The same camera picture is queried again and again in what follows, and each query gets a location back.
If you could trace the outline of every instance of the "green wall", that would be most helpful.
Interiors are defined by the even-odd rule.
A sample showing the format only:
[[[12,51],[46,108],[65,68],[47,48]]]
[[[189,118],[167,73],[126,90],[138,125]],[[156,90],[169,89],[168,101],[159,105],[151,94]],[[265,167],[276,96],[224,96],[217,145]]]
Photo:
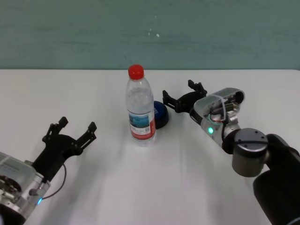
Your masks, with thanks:
[[[300,68],[300,0],[0,0],[0,68]]]

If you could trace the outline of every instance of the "green led light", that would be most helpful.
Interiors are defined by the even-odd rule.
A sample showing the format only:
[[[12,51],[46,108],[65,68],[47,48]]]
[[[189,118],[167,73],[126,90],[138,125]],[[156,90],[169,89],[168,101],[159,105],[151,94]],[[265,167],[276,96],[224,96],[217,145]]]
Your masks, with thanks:
[[[214,133],[214,129],[213,129],[212,127],[209,127],[209,128],[207,129],[207,131],[208,131],[208,133],[211,134],[211,135]]]

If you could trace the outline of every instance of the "plastic bottle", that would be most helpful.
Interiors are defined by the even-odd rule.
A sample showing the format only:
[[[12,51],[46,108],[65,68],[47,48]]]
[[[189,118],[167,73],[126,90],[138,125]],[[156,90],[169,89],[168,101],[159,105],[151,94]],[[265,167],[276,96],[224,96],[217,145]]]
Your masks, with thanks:
[[[128,74],[126,107],[131,135],[139,145],[148,146],[156,135],[153,93],[141,65],[132,65]]]

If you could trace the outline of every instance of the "table surface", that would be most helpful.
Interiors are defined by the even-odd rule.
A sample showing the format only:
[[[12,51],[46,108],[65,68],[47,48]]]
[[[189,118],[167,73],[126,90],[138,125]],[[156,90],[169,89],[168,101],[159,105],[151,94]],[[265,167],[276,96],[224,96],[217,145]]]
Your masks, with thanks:
[[[282,136],[300,149],[300,72],[295,70],[145,71],[155,100],[190,91],[188,79],[208,93],[245,92],[241,128]],[[44,149],[50,123],[66,116],[74,138],[91,121],[97,139],[66,162],[67,180],[35,209],[27,225],[269,225],[252,190],[187,113],[169,109],[170,121],[153,146],[136,146],[125,107],[126,71],[0,70],[1,151],[33,161]],[[62,183],[63,169],[47,194]]]

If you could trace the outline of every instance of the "cable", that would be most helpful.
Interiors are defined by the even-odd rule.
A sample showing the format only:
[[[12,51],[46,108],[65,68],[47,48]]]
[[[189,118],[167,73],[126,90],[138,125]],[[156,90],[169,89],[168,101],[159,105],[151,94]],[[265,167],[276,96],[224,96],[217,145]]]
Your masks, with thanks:
[[[65,164],[63,164],[63,167],[64,167],[64,169],[65,169],[65,177],[64,177],[64,181],[62,182],[60,188],[59,188],[56,192],[54,192],[53,194],[51,194],[51,195],[49,195],[49,196],[47,196],[47,197],[43,197],[42,200],[47,199],[47,198],[50,198],[50,197],[52,197],[53,195],[57,194],[57,193],[62,189],[62,187],[64,186],[65,181],[66,181],[66,177],[67,177],[67,168],[66,168]]]

